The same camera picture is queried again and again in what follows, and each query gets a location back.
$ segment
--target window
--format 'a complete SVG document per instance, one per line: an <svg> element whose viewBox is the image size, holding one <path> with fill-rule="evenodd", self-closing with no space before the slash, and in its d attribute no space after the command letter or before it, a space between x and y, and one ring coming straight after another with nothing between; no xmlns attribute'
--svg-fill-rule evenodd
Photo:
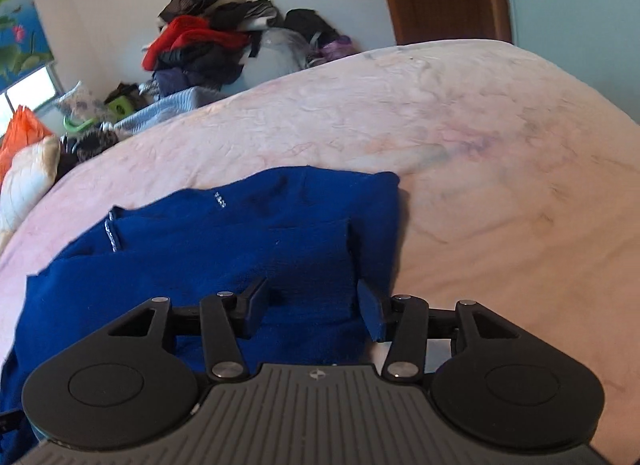
<svg viewBox="0 0 640 465"><path fill-rule="evenodd" d="M58 96L55 75L51 66L44 66L0 93L0 136L18 106L36 110Z"/></svg>

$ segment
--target bed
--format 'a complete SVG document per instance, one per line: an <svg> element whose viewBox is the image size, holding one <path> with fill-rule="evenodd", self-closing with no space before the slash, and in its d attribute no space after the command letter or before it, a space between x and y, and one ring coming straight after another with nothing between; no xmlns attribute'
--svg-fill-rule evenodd
<svg viewBox="0 0 640 465"><path fill-rule="evenodd" d="M589 366L606 391L593 444L627 465L640 456L638 146L638 125L595 90L501 42L392 47L282 77L64 177L0 258L0 357L25 276L113 204L276 166L389 170L406 213L394 291L476 299Z"/></svg>

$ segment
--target crosshair logo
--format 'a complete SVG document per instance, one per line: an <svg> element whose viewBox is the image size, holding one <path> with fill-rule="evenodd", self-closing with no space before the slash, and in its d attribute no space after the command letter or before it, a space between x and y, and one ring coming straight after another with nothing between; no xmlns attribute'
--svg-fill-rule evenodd
<svg viewBox="0 0 640 465"><path fill-rule="evenodd" d="M322 369L314 369L311 373L309 373L309 376L315 381L320 381L325 378L326 373L322 371Z"/></svg>

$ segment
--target floral window blind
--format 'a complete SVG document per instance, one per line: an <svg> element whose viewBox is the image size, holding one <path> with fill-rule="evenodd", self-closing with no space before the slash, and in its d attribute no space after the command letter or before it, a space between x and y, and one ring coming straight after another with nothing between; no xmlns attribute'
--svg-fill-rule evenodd
<svg viewBox="0 0 640 465"><path fill-rule="evenodd" d="M0 92L51 61L34 0L0 0Z"/></svg>

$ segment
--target red jacket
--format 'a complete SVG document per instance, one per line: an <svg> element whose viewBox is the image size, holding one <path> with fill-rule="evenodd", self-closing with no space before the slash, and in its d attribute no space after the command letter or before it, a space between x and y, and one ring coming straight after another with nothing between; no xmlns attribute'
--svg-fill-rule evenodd
<svg viewBox="0 0 640 465"><path fill-rule="evenodd" d="M249 35L242 32L211 30L207 20L195 16L179 16L160 34L146 52L142 68L153 71L162 52L181 48L194 42L216 42L229 50L240 50L249 44Z"/></svg>

